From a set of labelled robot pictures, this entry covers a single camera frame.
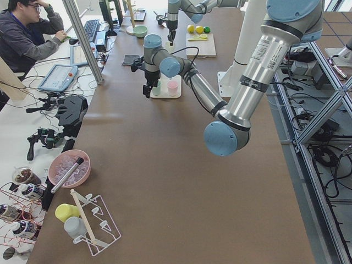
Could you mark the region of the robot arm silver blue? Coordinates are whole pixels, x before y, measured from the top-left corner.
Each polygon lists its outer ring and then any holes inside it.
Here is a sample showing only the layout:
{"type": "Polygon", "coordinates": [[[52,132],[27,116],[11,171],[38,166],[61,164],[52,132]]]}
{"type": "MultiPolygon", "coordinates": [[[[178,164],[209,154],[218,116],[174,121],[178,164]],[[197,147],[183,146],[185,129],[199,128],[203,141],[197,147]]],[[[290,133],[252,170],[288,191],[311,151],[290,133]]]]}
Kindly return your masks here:
{"type": "Polygon", "coordinates": [[[238,81],[229,102],[224,101],[189,59],[170,54],[157,34],[144,38],[144,55],[134,60],[131,70],[145,73],[143,93],[149,96],[162,75],[180,75],[199,103],[214,118],[204,130],[210,152],[228,156],[250,139],[250,118],[267,91],[288,49],[316,41],[322,34],[323,1],[267,1],[261,37],[238,81]]]}
{"type": "Polygon", "coordinates": [[[215,7],[243,7],[245,0],[206,0],[194,5],[189,0],[169,0],[168,10],[165,15],[158,15],[156,19],[159,25],[166,23],[169,30],[168,41],[173,46],[176,31],[178,28],[178,13],[183,11],[193,23],[199,23],[203,16],[209,13],[215,7]]]}

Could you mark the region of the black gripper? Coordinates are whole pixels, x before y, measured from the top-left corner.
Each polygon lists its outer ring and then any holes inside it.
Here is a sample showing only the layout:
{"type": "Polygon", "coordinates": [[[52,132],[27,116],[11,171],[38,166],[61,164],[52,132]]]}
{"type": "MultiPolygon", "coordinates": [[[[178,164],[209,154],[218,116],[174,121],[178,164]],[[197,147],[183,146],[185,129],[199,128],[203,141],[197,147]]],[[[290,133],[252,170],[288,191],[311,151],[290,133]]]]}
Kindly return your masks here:
{"type": "Polygon", "coordinates": [[[144,56],[141,56],[133,61],[131,71],[136,72],[138,69],[144,72],[144,77],[146,79],[146,85],[143,85],[142,87],[142,94],[146,98],[150,98],[152,88],[157,87],[161,73],[155,65],[147,62],[144,56]]]}
{"type": "Polygon", "coordinates": [[[160,26],[168,28],[168,41],[172,46],[175,40],[176,29],[178,27],[178,13],[165,13],[164,15],[157,14],[156,20],[160,26]]]}

